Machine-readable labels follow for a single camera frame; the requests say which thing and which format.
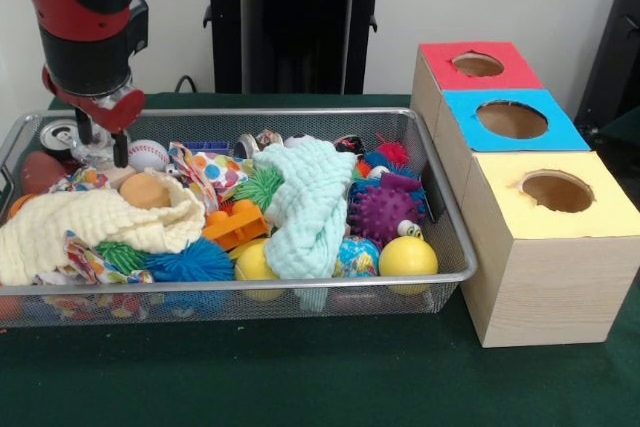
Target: red box top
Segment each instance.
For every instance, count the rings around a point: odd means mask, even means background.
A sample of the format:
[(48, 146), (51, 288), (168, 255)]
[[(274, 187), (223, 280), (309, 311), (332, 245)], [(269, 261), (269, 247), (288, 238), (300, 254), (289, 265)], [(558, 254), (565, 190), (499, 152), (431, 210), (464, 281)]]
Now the red box top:
[(420, 49), (442, 90), (544, 88), (511, 42), (422, 44)]

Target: yellow box top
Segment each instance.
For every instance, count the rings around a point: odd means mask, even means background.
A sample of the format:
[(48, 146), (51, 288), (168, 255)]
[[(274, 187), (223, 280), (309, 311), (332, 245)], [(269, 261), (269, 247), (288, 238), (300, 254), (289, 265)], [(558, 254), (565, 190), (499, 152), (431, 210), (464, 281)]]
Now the yellow box top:
[(595, 152), (475, 158), (516, 239), (640, 235), (640, 212)]

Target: brown ball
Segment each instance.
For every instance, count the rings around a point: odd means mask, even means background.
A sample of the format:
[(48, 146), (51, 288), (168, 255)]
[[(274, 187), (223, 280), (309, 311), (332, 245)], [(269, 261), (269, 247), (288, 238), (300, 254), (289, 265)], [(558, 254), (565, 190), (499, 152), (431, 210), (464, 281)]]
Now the brown ball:
[(31, 152), (20, 169), (23, 194), (42, 194), (67, 173), (60, 162), (44, 152)]
[(139, 209), (171, 206), (169, 189), (149, 174), (136, 174), (128, 178), (120, 187), (120, 195)]

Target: light blue towel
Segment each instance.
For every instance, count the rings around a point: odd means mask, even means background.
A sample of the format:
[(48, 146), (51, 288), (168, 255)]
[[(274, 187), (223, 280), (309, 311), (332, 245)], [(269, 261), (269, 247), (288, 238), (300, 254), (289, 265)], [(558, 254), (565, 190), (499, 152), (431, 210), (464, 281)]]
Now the light blue towel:
[(267, 263), (281, 279), (330, 278), (347, 220), (345, 193), (356, 156), (321, 140), (289, 149), (273, 144), (253, 157), (275, 167), (284, 184), (265, 213), (278, 231), (265, 245)]

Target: cardboard box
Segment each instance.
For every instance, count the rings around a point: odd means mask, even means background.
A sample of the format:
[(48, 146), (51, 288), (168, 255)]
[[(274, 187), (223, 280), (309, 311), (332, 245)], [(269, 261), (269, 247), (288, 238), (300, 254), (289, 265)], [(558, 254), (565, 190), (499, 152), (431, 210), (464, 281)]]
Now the cardboard box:
[(445, 90), (541, 89), (510, 42), (423, 44), (418, 49), (411, 108), (434, 136)]
[(476, 154), (462, 213), (484, 347), (606, 340), (640, 265), (640, 213), (596, 153)]
[(473, 152), (589, 151), (546, 90), (445, 91), (434, 144), (458, 203)]

